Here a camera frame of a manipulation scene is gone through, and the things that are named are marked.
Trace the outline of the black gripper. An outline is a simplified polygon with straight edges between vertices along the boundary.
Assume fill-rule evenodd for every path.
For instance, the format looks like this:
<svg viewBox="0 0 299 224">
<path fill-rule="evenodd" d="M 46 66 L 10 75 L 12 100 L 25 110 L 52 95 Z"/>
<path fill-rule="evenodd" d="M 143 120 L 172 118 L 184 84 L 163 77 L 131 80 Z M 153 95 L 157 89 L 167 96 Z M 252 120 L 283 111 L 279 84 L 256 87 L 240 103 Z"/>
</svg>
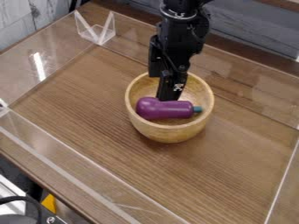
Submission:
<svg viewBox="0 0 299 224">
<path fill-rule="evenodd" d="M 199 13 L 189 21 L 167 17 L 156 26 L 156 34 L 149 38 L 148 75 L 159 77 L 156 98 L 177 101 L 187 83 L 191 57 L 201 52 L 209 32 L 209 16 Z"/>
</svg>

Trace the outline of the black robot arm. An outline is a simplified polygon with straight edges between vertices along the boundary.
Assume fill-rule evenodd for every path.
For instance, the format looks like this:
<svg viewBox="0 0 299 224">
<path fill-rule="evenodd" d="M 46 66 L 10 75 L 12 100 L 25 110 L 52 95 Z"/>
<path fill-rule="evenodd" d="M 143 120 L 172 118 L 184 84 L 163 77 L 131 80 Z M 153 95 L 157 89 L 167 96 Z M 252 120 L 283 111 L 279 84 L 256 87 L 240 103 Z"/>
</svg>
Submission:
<svg viewBox="0 0 299 224">
<path fill-rule="evenodd" d="M 191 58 L 201 53 L 211 29 L 203 6 L 212 0 L 163 0 L 161 22 L 149 38 L 148 75 L 159 79 L 156 98 L 177 101 L 188 79 Z"/>
</svg>

